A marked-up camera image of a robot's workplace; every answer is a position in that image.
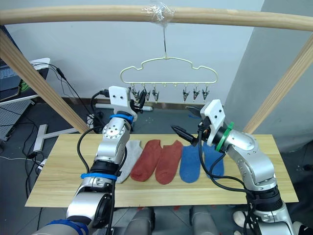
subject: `blue cable tie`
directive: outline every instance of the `blue cable tie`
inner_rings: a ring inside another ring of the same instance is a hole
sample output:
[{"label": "blue cable tie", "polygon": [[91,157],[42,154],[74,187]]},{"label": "blue cable tie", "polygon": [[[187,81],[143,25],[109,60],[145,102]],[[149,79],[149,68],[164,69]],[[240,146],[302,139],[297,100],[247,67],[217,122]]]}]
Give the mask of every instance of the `blue cable tie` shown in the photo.
[{"label": "blue cable tie", "polygon": [[113,114],[113,115],[111,115],[110,116],[110,120],[111,120],[111,118],[123,118],[123,119],[126,119],[126,120],[128,120],[131,124],[132,124],[132,122],[133,122],[133,120],[134,120],[134,117],[133,116],[128,116],[128,115],[125,115],[125,114]]},{"label": "blue cable tie", "polygon": [[85,179],[86,177],[102,177],[111,180],[117,180],[117,176],[103,173],[83,173],[80,176],[81,179]]},{"label": "blue cable tie", "polygon": [[53,220],[50,223],[48,223],[47,225],[50,225],[50,224],[68,225],[68,226],[72,227],[78,233],[78,235],[84,235],[82,229],[85,231],[86,235],[89,234],[88,227],[86,224],[75,223],[75,222],[70,221],[69,219]]}]

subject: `black cable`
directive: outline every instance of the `black cable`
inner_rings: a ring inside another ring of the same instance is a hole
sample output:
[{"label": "black cable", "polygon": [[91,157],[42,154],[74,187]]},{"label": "black cable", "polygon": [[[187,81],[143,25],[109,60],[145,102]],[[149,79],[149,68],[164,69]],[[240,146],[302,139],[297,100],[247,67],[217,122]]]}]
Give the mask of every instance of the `black cable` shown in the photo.
[{"label": "black cable", "polygon": [[37,65],[50,65],[53,68],[53,70],[60,75],[61,78],[63,78],[65,80],[65,82],[68,84],[68,86],[70,86],[72,88],[72,90],[75,92],[75,94],[77,95],[78,99],[80,100],[80,102],[82,103],[82,105],[85,107],[86,111],[91,115],[91,112],[89,111],[89,109],[86,107],[86,105],[84,104],[84,102],[82,101],[82,99],[80,98],[80,96],[78,95],[78,93],[76,92],[76,90],[71,86],[71,84],[69,83],[69,81],[65,78],[64,74],[62,73],[62,71],[60,70],[60,68],[56,67],[53,64],[49,64],[49,63],[45,63],[45,62],[40,62],[40,63],[34,63],[33,66],[37,66]]},{"label": "black cable", "polygon": [[14,124],[9,124],[9,125],[0,125],[0,126],[15,126],[15,125],[21,125],[21,124],[32,124],[32,125],[34,125],[32,122],[22,122],[22,123],[14,123]]},{"label": "black cable", "polygon": [[[8,110],[8,109],[5,109],[5,108],[3,108],[3,107],[0,107],[0,108],[6,110],[6,111],[8,111],[8,112],[17,114],[17,115],[19,115],[19,116],[22,116],[22,114],[16,113],[16,112],[14,112],[14,111],[12,111],[12,110]],[[24,156],[25,156],[25,171],[26,171],[26,175],[27,175],[26,180],[25,180],[25,191],[26,191],[26,196],[27,196],[27,198],[28,198],[28,197],[29,197],[29,194],[30,194],[30,192],[31,192],[31,182],[30,182],[30,179],[29,179],[29,178],[30,178],[30,175],[31,175],[31,173],[32,173],[32,171],[33,171],[33,169],[34,169],[36,160],[33,162],[33,165],[32,165],[32,168],[31,168],[30,172],[28,172],[28,169],[27,169],[27,159],[29,158],[28,155],[30,154],[30,150],[31,150],[32,146],[35,144],[36,139],[34,139],[34,141],[33,141],[32,144],[30,145],[30,147],[29,147],[29,149],[28,149],[27,152],[25,152],[25,147],[26,147],[27,141],[28,141],[29,138],[32,136],[32,134],[34,133],[34,128],[36,128],[37,131],[38,131],[38,126],[37,126],[37,125],[35,124],[35,122],[34,122],[33,120],[31,120],[30,118],[28,118],[28,117],[25,117],[25,118],[26,118],[27,120],[29,120],[30,122],[16,123],[16,124],[14,124],[14,125],[20,125],[20,124],[32,124],[32,125],[33,125],[32,130],[31,130],[31,132],[29,133],[29,135],[28,135],[28,137],[26,138],[26,140],[24,141],[24,143],[23,143],[23,148],[22,148],[22,153],[23,153]]]},{"label": "black cable", "polygon": [[98,120],[102,125],[105,126],[105,123],[102,121],[102,119],[101,119],[101,118],[99,117],[99,115],[96,113],[96,110],[95,110],[95,108],[94,108],[94,106],[93,106],[93,101],[94,101],[94,99],[95,99],[98,95],[100,95],[100,92],[97,92],[96,94],[94,94],[94,95],[91,97],[91,99],[90,99],[90,107],[91,107],[91,110],[92,110],[92,112],[93,112],[93,117],[94,117],[94,118],[97,118],[97,120]]},{"label": "black cable", "polygon": [[56,72],[56,70],[55,70],[54,68],[50,68],[50,69],[52,69],[52,71],[54,72],[55,76],[56,76],[57,79],[60,81],[63,94],[66,95],[67,97],[69,97],[68,94],[65,94],[65,92],[64,92],[64,87],[63,87],[63,83],[65,83],[65,84],[67,84],[67,83],[66,83],[65,81],[63,81],[62,78],[60,79],[60,78],[58,77],[58,74],[57,74],[57,72]]},{"label": "black cable", "polygon": [[[119,171],[121,170],[122,166],[124,165],[127,158],[127,148],[125,147],[125,154],[122,160],[122,163],[119,165],[115,175],[117,176]],[[106,235],[111,234],[111,227],[112,227],[112,221],[113,221],[113,211],[114,211],[114,204],[115,204],[115,180],[112,180],[112,203],[111,203],[111,211],[110,211],[110,218],[108,223],[108,228],[106,231]]]},{"label": "black cable", "polygon": [[121,170],[121,168],[123,167],[125,161],[126,161],[126,158],[127,158],[127,148],[125,147],[125,153],[124,153],[124,157],[123,157],[123,160],[122,160],[122,163],[119,165],[118,169],[117,169],[117,173]]},{"label": "black cable", "polygon": [[91,128],[90,126],[94,124],[93,116],[88,115],[88,114],[87,114],[87,116],[90,118],[89,120],[87,119],[87,125],[89,126],[89,128]]},{"label": "black cable", "polygon": [[38,217],[38,224],[37,224],[37,230],[39,229],[39,223],[40,223],[40,216],[41,216],[41,212],[43,211],[43,208],[40,208],[40,212],[39,212],[39,217]]},{"label": "black cable", "polygon": [[[212,171],[213,171],[213,168],[215,167],[215,165],[220,161],[222,160],[224,157],[226,156],[226,153],[223,153],[223,155],[221,155],[213,164],[212,166],[210,167],[210,173],[212,174]],[[242,186],[245,186],[245,184],[238,178],[236,177],[233,177],[233,176],[227,176],[227,175],[224,175],[224,176],[219,176],[219,175],[213,175],[212,176],[214,178],[217,178],[217,179],[231,179],[231,180],[236,180],[238,181],[240,184],[242,184]]]},{"label": "black cable", "polygon": [[244,235],[247,235],[247,224],[249,224],[250,226],[250,229],[251,231],[253,232],[253,234],[256,235],[256,232],[254,230],[254,228],[252,228],[252,225],[251,225],[251,215],[252,213],[254,212],[254,209],[255,209],[255,205],[252,205],[252,208],[250,207],[250,204],[248,203],[248,208],[247,208],[247,215],[245,217],[245,221],[244,221]]},{"label": "black cable", "polygon": [[91,128],[91,129],[85,131],[85,132],[80,136],[80,138],[79,138],[79,140],[78,140],[78,142],[77,142],[77,154],[78,154],[80,160],[82,160],[82,162],[83,162],[83,164],[84,164],[84,166],[85,166],[85,168],[86,168],[86,173],[89,173],[90,170],[89,170],[89,166],[88,166],[87,162],[85,161],[85,159],[84,159],[82,153],[80,152],[80,144],[81,144],[81,142],[82,142],[82,140],[83,140],[83,138],[84,138],[84,136],[85,136],[86,134],[88,134],[89,132],[91,132],[91,131],[93,131],[93,130],[95,130],[95,129],[97,129],[97,128],[102,128],[102,126],[96,126],[96,127],[93,127],[93,128]]},{"label": "black cable", "polygon": [[35,173],[36,173],[36,175],[37,175],[37,177],[39,176],[39,169],[38,169],[38,167],[36,167],[36,169],[35,169]]},{"label": "black cable", "polygon": [[109,223],[108,223],[108,228],[107,228],[107,231],[106,231],[106,235],[111,235],[111,227],[112,227],[112,221],[113,221],[114,205],[115,205],[115,180],[112,180],[111,211],[110,211],[110,218],[109,218]]},{"label": "black cable", "polygon": [[211,181],[217,185],[218,187],[220,188],[223,188],[223,189],[226,189],[228,191],[234,191],[234,192],[244,192],[244,193],[247,193],[247,194],[251,194],[252,193],[246,189],[242,189],[242,188],[230,188],[230,187],[227,187],[227,186],[224,186],[224,185],[221,185],[219,184],[218,182],[216,182],[216,180],[214,179],[214,175],[212,175],[212,173],[210,173],[210,171],[208,171],[205,167],[205,164],[204,164],[204,161],[203,161],[203,158],[202,158],[202,132],[203,130],[198,130],[198,145],[199,145],[199,159],[200,159],[200,163],[201,163],[201,166],[202,168],[204,169],[205,173],[208,174],[211,178]]}]

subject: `laptop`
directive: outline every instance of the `laptop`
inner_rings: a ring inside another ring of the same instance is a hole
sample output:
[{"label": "laptop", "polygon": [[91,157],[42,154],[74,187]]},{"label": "laptop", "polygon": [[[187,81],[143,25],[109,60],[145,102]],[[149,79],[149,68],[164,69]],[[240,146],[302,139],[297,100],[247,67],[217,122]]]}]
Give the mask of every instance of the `laptop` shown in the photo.
[{"label": "laptop", "polygon": [[[8,36],[8,38],[17,47],[16,43],[12,39],[11,35],[9,34],[5,26],[1,25],[0,29]],[[20,89],[18,89],[18,87],[20,82],[21,78],[0,58],[0,92],[2,99],[6,96],[12,96],[12,91],[15,90],[19,91]]]},{"label": "laptop", "polygon": [[0,91],[18,87],[21,78],[7,65],[0,66]]}]

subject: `red sock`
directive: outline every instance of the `red sock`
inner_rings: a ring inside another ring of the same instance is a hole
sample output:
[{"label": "red sock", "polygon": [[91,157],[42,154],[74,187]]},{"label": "red sock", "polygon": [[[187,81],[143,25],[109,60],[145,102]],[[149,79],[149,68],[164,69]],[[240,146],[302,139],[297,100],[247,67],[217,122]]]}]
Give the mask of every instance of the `red sock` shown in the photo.
[{"label": "red sock", "polygon": [[176,174],[181,158],[182,144],[175,141],[172,145],[163,146],[161,157],[156,166],[156,180],[163,185],[170,183]]},{"label": "red sock", "polygon": [[161,156],[160,140],[151,140],[146,143],[139,159],[135,163],[131,178],[137,181],[146,181],[153,174]]}]

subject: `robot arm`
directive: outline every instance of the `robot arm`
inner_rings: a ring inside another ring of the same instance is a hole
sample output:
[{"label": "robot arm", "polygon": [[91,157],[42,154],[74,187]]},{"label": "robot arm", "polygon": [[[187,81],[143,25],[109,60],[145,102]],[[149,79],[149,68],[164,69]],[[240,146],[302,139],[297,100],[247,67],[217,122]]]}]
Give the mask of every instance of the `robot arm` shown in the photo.
[{"label": "robot arm", "polygon": [[107,234],[111,234],[115,181],[126,159],[131,123],[141,111],[145,93],[140,94],[137,105],[130,99],[127,88],[112,86],[109,94],[114,115],[103,128],[90,171],[81,175],[82,183],[67,209],[67,219],[52,221],[33,235],[90,235],[108,224]]},{"label": "robot arm", "polygon": [[[257,233],[294,235],[286,204],[280,198],[274,166],[259,149],[256,139],[250,134],[233,130],[232,125],[223,127],[225,114],[220,100],[207,103],[198,110],[198,116],[202,118],[199,124],[202,140],[210,146],[216,145],[217,151],[226,152],[236,162],[245,189],[249,192],[246,198]],[[184,129],[177,126],[172,128],[193,145],[198,143],[198,138]]]}]

